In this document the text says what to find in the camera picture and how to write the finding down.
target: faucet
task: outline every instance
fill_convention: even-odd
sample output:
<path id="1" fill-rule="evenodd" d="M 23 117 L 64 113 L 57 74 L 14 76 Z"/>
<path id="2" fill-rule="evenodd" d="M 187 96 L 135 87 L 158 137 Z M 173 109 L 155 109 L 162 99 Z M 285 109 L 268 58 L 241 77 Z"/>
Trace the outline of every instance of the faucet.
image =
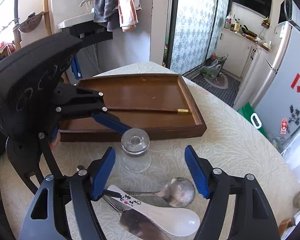
<path id="1" fill-rule="evenodd" d="M 86 3 L 86 2 L 90 2 L 90 1 L 93 1 L 93 0 L 83 0 L 81 3 L 80 3 L 80 7 L 82 7 L 82 5 L 84 4 L 84 3 Z"/>

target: silver refrigerator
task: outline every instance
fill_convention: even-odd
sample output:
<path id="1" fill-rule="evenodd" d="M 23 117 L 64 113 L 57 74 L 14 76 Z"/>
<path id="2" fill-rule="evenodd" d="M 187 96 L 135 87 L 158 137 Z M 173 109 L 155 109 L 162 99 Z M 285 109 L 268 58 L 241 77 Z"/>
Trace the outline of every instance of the silver refrigerator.
<path id="1" fill-rule="evenodd" d="M 276 26 L 266 62 L 255 112 L 278 151 L 293 152 L 300 144 L 300 28 L 294 22 Z"/>

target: glass cup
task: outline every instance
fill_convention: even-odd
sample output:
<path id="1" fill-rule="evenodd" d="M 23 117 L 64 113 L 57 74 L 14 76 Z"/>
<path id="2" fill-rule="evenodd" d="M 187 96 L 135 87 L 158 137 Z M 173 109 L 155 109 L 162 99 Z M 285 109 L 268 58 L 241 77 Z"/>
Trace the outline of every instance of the glass cup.
<path id="1" fill-rule="evenodd" d="M 146 154 L 149 145 L 149 135 L 142 129 L 132 128 L 121 138 L 122 149 L 125 151 L 123 163 L 133 172 L 143 172 L 151 165 L 151 156 Z"/>

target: round table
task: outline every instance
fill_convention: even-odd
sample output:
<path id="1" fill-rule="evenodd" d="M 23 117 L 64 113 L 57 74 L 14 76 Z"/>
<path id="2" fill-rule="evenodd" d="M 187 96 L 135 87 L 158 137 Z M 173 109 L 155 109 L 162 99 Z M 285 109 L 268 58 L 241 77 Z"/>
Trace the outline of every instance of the round table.
<path id="1" fill-rule="evenodd" d="M 152 62 L 144 62 L 100 75 L 133 73 L 173 73 L 173 71 Z M 199 157 L 208 159 L 213 167 L 222 168 L 228 175 L 243 177 L 247 173 L 254 174 L 268 198 L 278 224 L 283 219 L 293 216 L 295 210 L 292 201 L 300 186 L 277 150 L 227 104 L 188 79 L 184 80 L 208 127 L 202 137 L 151 141 L 149 154 L 152 156 L 152 164 L 142 173 L 133 173 L 125 168 L 120 143 L 62 142 L 53 152 L 61 172 L 68 176 L 73 175 L 77 165 L 88 167 L 112 146 L 116 150 L 117 158 L 106 186 L 114 184 L 122 190 L 156 191 L 174 177 L 185 177 L 192 181 L 184 160 L 185 147 L 191 144 Z M 50 173 L 43 157 L 40 167 L 44 175 Z M 0 160 L 0 187 L 8 221 L 15 237 L 18 238 L 23 217 L 33 194 L 13 169 L 6 154 Z M 235 196 L 230 196 L 220 239 L 228 238 L 234 201 Z M 139 239 L 120 227 L 119 214 L 104 200 L 92 204 L 107 239 Z M 195 200 L 187 208 L 196 212 L 202 220 L 207 205 L 208 200 L 196 192 Z M 72 238 L 80 239 L 71 202 L 66 205 L 66 211 Z M 170 238 L 193 239 L 194 235 L 170 236 Z"/>

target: striped towel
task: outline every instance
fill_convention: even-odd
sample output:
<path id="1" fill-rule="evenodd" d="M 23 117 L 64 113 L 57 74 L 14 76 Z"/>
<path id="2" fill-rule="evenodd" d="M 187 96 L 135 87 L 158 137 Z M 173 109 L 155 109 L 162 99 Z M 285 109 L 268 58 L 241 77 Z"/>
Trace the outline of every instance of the striped towel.
<path id="1" fill-rule="evenodd" d="M 119 21 L 122 31 L 133 30 L 138 23 L 137 10 L 141 10 L 140 0 L 118 0 Z"/>

